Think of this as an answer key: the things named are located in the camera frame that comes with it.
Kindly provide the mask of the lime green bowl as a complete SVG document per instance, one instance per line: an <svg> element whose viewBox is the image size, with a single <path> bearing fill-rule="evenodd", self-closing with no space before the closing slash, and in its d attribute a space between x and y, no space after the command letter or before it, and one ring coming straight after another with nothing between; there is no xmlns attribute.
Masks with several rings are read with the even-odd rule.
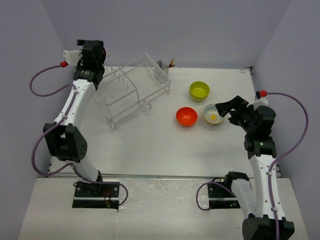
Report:
<svg viewBox="0 0 320 240"><path fill-rule="evenodd" d="M203 92L210 93L210 87L208 86L207 83L205 83L203 81L195 81L190 85L189 92L192 92L194 94L195 93L203 93Z"/></svg>
<svg viewBox="0 0 320 240"><path fill-rule="evenodd" d="M189 92L189 94L190 94L190 98L194 102L203 102L209 96L208 92L196 92L196 93Z"/></svg>

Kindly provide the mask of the patterned beige bowl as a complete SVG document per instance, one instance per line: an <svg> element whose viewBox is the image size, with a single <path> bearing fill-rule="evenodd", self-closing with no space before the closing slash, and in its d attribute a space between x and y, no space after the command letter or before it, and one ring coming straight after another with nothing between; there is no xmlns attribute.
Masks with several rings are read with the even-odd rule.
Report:
<svg viewBox="0 0 320 240"><path fill-rule="evenodd" d="M206 123L208 123L209 125L212 125L212 126L219 125L224 122L224 119L212 120L212 119L205 118L204 120Z"/></svg>

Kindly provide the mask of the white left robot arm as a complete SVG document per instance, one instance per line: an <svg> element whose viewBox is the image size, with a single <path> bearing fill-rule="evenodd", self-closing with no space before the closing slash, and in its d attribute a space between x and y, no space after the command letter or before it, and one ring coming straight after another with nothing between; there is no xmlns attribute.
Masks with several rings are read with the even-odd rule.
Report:
<svg viewBox="0 0 320 240"><path fill-rule="evenodd" d="M88 143L80 132L80 124L87 105L97 91L105 72L106 50L101 40L77 40L80 50L62 52L65 63L75 68L71 91L53 123L43 127L45 141L51 156L69 165L86 190L97 197L103 193L100 172L87 157Z"/></svg>

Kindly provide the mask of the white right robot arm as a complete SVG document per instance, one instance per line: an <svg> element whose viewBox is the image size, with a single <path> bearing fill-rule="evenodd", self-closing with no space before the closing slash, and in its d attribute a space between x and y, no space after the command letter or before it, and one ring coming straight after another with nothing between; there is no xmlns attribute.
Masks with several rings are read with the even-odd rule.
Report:
<svg viewBox="0 0 320 240"><path fill-rule="evenodd" d="M227 196L237 198L243 212L242 236L245 240L288 240L295 225L283 210L277 182L276 144L271 137L276 113L267 97L252 103L240 96L215 105L221 117L245 131L244 148L252 167L255 188L246 174L229 172L223 181Z"/></svg>

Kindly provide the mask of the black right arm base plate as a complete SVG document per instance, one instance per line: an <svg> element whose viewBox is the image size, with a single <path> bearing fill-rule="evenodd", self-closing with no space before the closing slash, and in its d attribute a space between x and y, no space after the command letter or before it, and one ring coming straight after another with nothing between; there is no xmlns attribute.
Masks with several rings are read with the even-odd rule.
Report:
<svg viewBox="0 0 320 240"><path fill-rule="evenodd" d="M207 185L209 209L240 209L238 200L216 184Z"/></svg>

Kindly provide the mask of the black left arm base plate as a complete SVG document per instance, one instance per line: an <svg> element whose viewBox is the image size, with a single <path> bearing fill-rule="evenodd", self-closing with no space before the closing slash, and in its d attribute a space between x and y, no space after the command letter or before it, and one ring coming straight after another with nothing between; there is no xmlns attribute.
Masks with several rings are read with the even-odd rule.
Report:
<svg viewBox="0 0 320 240"><path fill-rule="evenodd" d="M93 184L77 181L72 208L74 209L119 209L120 184Z"/></svg>

